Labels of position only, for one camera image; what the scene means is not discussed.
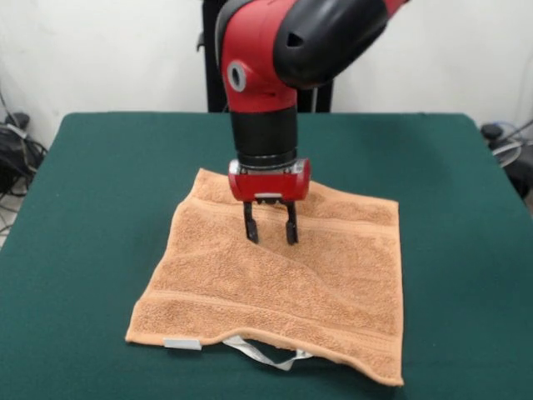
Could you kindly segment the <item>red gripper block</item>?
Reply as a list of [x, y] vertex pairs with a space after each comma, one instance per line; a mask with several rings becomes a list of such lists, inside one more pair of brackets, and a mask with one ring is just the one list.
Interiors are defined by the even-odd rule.
[[287, 243], [298, 243], [296, 204], [293, 201], [305, 199], [309, 192], [311, 162], [308, 158], [298, 158], [288, 167], [268, 170], [245, 168], [234, 159], [229, 163], [228, 180], [233, 197], [243, 202], [244, 223], [249, 241], [259, 243], [251, 202], [281, 199], [287, 201], [284, 202], [287, 210]]

